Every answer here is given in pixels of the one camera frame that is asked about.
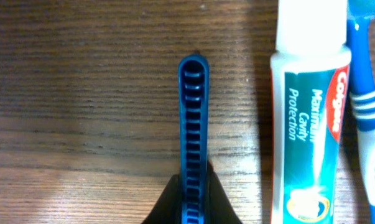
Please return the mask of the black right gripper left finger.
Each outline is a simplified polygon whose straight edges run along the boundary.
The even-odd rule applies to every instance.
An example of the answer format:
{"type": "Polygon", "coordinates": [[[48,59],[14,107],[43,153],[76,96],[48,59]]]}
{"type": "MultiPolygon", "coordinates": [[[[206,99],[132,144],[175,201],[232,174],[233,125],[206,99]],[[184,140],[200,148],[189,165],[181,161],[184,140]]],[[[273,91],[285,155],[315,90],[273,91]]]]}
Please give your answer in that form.
{"type": "Polygon", "coordinates": [[[182,193],[180,176],[173,175],[142,224],[180,224],[182,193]]]}

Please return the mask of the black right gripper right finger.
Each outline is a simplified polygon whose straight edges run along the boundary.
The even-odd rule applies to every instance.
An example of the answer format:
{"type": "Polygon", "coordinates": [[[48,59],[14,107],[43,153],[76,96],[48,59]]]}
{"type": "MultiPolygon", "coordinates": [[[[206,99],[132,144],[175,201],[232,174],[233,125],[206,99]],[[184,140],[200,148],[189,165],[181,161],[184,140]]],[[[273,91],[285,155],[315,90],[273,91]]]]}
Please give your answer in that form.
{"type": "Polygon", "coordinates": [[[242,224],[210,162],[207,162],[205,223],[242,224]]]}

